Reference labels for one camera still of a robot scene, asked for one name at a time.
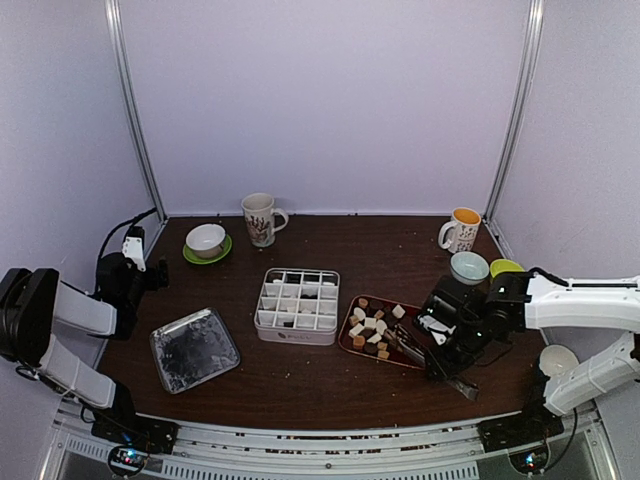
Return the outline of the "red chocolate tray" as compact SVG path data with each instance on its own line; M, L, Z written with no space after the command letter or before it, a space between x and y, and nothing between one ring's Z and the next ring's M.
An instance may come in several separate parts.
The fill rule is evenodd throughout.
M433 344L413 323L420 308L370 296L353 298L338 345L346 352L413 370L425 370L422 354Z

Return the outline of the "dark bowl white inside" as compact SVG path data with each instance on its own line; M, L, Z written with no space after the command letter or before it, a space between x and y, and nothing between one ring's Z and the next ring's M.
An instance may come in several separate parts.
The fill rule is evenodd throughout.
M579 364L577 356L569 348L558 344L547 345L537 358L536 379L547 381L574 369Z

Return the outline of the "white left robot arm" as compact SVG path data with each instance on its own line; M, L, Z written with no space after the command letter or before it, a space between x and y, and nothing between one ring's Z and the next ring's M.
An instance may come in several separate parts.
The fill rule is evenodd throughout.
M144 433L129 389L99 373L56 336L58 324L90 337L126 341L144 294L169 284L168 264L139 267L122 253L98 261L97 292L64 282L53 268L11 268L1 279L1 356L17 371L70 393L123 444Z

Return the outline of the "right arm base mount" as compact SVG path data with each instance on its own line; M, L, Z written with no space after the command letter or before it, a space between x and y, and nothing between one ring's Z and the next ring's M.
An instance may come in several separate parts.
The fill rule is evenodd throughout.
M563 432L561 419L536 420L521 414L478 424L484 451L506 450L512 468L527 476L541 474L551 465L548 441Z

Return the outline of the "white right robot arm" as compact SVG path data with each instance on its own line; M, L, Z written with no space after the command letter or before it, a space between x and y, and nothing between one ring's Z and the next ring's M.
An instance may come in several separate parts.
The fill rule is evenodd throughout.
M535 440L551 415L639 378L639 279L563 279L543 269L498 274L487 290L440 278L414 326L442 343L424 353L427 375L449 381L479 361L491 342L512 333L543 331L577 347L579 363L550 374L538 403L513 419L519 440Z

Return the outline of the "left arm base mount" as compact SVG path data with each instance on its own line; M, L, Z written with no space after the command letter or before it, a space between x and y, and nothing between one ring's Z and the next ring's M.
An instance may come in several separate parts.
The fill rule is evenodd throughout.
M91 427L94 437L114 443L107 453L107 467L117 477L126 479L140 474L153 455L171 454L178 431L175 422L149 417L137 417L134 428L99 417Z

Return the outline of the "beige floral mug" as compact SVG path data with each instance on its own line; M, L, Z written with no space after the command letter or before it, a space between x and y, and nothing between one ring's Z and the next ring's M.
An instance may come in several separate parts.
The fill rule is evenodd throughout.
M241 206L251 243L258 248L270 247L277 232L289 223L286 211L275 206L275 198L267 193L246 196Z

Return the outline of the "light blue bowl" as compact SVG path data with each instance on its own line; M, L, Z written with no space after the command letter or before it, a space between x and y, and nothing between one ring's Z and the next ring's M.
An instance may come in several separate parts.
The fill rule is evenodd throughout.
M481 255L471 251L462 251L451 257L450 272L453 278L460 283L476 286L488 278L490 267Z

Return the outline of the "bunny print tin lid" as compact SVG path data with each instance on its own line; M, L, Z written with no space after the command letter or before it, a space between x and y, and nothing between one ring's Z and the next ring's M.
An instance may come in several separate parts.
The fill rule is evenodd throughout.
M152 331L154 362L163 388L176 395L218 377L241 363L224 321L205 308Z

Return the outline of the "white divided tin box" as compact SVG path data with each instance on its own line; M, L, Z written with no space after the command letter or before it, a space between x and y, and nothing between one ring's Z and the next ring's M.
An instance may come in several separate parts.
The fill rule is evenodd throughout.
M254 313L258 338L294 345L334 344L339 291L340 275L336 271L267 270Z

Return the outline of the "white mug yellow inside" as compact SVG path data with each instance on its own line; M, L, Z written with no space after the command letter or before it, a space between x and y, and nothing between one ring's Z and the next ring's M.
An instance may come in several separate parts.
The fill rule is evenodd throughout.
M437 240L439 247L451 254L471 251L481 222L482 217L475 210L456 208L450 220L440 228Z

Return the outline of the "white bowl green rim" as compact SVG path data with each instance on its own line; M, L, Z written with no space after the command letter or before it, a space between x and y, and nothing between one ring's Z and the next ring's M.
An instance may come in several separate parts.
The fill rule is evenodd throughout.
M218 224L202 224L186 236L186 245L200 259L210 259L223 250L226 230Z

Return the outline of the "metal front rail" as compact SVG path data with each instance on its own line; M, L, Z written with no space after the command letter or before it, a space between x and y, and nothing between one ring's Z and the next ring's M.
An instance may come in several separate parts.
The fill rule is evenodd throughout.
M489 452L478 420L365 430L268 430L174 420L171 454L150 456L132 479L622 479L595 406L581 407L568 450L543 475L516 470L516 454L549 447L560 458L573 429L541 443ZM79 405L62 401L36 479L118 479L114 444L91 435Z

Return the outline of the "metal serving tongs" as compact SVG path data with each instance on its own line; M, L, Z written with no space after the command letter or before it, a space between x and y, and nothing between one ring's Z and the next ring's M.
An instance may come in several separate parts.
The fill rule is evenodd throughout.
M470 401L477 400L479 394L478 386L458 376L446 373L434 354L422 345L407 328L397 324L393 329L386 329L383 337L396 350L418 366L423 367L429 380L446 383L466 399Z

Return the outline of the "left aluminium frame post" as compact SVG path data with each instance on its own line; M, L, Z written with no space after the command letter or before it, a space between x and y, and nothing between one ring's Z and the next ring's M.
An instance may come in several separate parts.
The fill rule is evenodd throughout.
M124 109L131 134L134 151L141 169L142 177L156 215L160 222L166 222L166 214L159 187L151 165L149 152L144 137L138 105L135 98L133 79L129 65L124 28L122 24L120 2L106 0L104 2L107 27L115 56L116 69L119 76Z

